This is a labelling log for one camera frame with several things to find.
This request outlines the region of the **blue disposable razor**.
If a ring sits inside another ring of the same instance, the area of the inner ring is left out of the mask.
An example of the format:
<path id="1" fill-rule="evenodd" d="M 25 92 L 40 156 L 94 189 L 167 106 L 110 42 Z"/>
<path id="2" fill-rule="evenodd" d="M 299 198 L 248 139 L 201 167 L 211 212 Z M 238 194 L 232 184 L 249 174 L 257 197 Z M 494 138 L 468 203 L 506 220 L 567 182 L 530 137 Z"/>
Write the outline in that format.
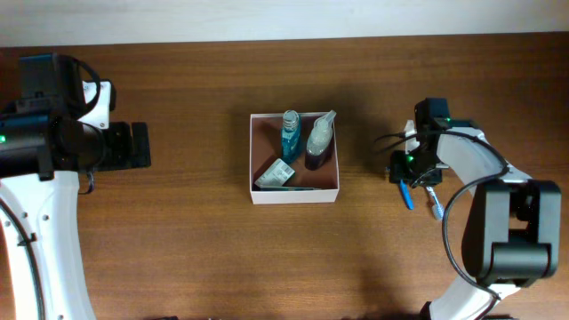
<path id="1" fill-rule="evenodd" d="M 387 167 L 386 173 L 388 175 L 389 183 L 397 185 L 399 193 L 405 203 L 405 207 L 410 211 L 413 210 L 414 203 L 409 188 L 407 187 L 407 179 L 405 177 L 405 174 L 398 170 L 395 166 Z"/>

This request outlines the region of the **blue white toothbrush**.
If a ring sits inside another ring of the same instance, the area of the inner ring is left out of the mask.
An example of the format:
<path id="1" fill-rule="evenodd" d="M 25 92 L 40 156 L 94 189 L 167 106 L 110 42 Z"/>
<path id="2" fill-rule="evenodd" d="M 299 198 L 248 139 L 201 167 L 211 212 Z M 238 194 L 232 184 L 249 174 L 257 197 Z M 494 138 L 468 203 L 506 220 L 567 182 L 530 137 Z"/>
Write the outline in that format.
<path id="1" fill-rule="evenodd" d="M 425 187 L 427 193 L 429 194 L 433 204 L 431 206 L 431 211 L 436 220 L 442 220 L 445 216 L 445 208 L 439 201 L 435 189 L 433 187 Z"/>

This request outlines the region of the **clear pump soap bottle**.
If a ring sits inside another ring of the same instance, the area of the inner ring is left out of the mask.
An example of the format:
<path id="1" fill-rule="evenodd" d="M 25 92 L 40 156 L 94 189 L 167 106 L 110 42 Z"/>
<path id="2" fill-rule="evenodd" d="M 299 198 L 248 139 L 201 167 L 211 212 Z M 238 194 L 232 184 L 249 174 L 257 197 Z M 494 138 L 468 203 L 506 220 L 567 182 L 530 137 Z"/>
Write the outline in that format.
<path id="1" fill-rule="evenodd" d="M 314 122 L 314 127 L 307 141 L 305 154 L 305 167 L 310 171 L 315 171 L 322 167 L 330 156 L 335 117 L 336 112 L 331 110 Z"/>

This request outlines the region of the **teal mouthwash bottle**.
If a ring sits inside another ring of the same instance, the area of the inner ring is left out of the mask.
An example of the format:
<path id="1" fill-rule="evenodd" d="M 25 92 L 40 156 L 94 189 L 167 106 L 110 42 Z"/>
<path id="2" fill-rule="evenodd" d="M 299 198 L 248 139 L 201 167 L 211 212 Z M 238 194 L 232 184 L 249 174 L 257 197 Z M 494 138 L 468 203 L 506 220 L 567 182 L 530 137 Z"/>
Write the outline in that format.
<path id="1" fill-rule="evenodd" d="M 301 116 L 294 110 L 283 114 L 281 128 L 282 160 L 291 164 L 299 155 L 301 141 Z"/>

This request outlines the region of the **green white soap bar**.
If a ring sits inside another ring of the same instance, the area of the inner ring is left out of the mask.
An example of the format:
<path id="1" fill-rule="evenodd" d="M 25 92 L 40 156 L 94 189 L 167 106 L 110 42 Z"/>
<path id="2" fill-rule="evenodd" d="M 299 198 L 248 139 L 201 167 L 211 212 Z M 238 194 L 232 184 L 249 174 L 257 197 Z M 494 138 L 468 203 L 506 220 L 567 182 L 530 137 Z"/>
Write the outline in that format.
<path id="1" fill-rule="evenodd" d="M 282 187 L 293 175 L 295 170 L 282 159 L 278 158 L 255 182 L 259 187 Z"/>

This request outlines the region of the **green toothpaste tube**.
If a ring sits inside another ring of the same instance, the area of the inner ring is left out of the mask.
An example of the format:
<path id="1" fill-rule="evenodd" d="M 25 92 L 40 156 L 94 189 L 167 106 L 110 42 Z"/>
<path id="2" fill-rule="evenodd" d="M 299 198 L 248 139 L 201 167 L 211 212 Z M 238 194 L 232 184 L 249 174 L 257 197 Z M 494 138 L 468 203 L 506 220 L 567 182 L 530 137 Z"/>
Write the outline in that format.
<path id="1" fill-rule="evenodd" d="M 284 192 L 293 192 L 293 191 L 318 191 L 321 190 L 320 188 L 310 188 L 310 187 L 287 187 L 287 186 L 263 186 L 260 187 L 260 191 L 284 191 Z"/>

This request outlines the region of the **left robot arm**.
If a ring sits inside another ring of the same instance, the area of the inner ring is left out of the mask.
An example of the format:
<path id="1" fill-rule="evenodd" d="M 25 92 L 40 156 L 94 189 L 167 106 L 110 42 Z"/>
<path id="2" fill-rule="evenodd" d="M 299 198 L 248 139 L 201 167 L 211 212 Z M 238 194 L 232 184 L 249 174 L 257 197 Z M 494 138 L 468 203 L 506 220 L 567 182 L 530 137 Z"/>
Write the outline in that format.
<path id="1" fill-rule="evenodd" d="M 57 53 L 19 60 L 1 112 L 1 228 L 19 319 L 92 319 L 78 236 L 80 180 L 147 168 L 148 127 L 113 122 L 116 88 Z"/>

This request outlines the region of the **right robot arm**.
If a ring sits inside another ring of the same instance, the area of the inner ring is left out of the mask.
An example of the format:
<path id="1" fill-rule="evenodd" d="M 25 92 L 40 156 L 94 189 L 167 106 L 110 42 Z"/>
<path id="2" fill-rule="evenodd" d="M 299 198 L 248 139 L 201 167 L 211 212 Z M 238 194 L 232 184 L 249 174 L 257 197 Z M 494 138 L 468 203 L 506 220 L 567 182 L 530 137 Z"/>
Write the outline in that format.
<path id="1" fill-rule="evenodd" d="M 447 101 L 426 98 L 389 146 L 389 180 L 432 192 L 451 169 L 462 182 L 436 204 L 445 254 L 457 276 L 422 319 L 484 319 L 509 295 L 553 276 L 559 261 L 562 193 L 519 171 L 472 120 L 452 118 Z"/>

